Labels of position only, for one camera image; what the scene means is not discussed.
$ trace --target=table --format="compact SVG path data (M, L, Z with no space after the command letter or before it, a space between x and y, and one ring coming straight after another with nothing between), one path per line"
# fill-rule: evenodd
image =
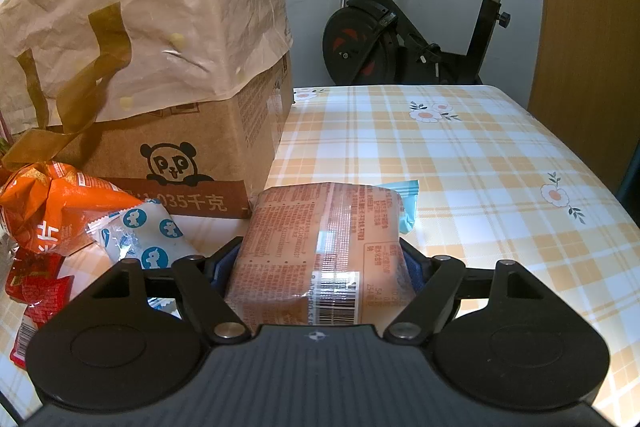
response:
M640 230L594 174L504 93L489 86L296 89L267 187L310 182L420 183L414 230L426 255L491 268L515 259L605 338L610 371L596 407L640 420ZM247 222L176 216L210 255ZM99 247L69 257L73 295L109 266ZM24 306L0 298L0 390L23 415L39 406L8 354ZM481 301L463 301L463 312ZM11 425L0 415L0 425Z

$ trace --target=flower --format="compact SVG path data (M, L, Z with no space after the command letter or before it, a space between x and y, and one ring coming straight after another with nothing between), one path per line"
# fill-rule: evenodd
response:
M437 122L442 120L442 115L433 109L414 109L409 116L419 122Z
M542 185L540 188L542 197L553 206L567 206L569 204L569 196L564 188L558 188L556 185Z
M434 111L437 111L440 114L442 114L443 112L450 112L452 107L448 103L438 102L438 103L431 104L429 106L429 109L433 109Z
M315 98L316 96L318 95L314 92L302 91L302 92L295 92L293 94L293 99L296 102L305 102L305 100Z

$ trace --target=cardboard box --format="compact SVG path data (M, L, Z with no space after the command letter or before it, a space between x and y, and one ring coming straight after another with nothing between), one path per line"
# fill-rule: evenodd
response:
M172 214L248 217L293 102L289 55L233 98L93 124L56 160Z

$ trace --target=wooden door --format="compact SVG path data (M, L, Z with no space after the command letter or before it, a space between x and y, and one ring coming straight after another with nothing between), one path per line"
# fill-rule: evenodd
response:
M640 139L640 0L545 0L529 111L615 192Z

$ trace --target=brown ribbon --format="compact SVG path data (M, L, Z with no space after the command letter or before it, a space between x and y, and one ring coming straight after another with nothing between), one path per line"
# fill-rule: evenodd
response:
M106 88L113 76L131 62L131 40L122 21L120 3L88 16L100 47L100 55L68 80L56 96L56 108L62 133L47 130L49 108L40 86L33 53L27 50L17 57L26 76L27 92L36 110L38 129L28 130L2 158L4 167L20 167L52 159L76 136L86 130L104 105Z

